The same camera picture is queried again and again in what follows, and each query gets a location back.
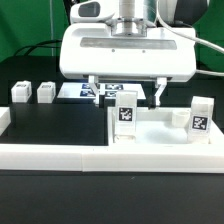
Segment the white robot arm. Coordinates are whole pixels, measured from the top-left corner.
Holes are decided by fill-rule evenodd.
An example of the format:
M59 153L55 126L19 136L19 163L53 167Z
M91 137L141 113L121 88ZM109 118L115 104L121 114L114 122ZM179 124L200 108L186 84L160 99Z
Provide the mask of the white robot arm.
M60 51L68 79L87 78L95 103L103 101L101 80L153 81L158 106L169 82L186 82L198 72L194 45L224 54L191 27L173 28L177 0L87 0L70 11Z

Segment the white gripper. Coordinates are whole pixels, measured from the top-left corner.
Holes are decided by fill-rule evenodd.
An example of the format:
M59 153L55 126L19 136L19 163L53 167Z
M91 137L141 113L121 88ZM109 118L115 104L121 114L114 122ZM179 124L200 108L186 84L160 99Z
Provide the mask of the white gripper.
M68 79L87 77L99 105L98 78L156 80L149 108L171 82L196 72L194 29L168 30L158 20L156 0L88 0L70 11L60 51L60 70Z

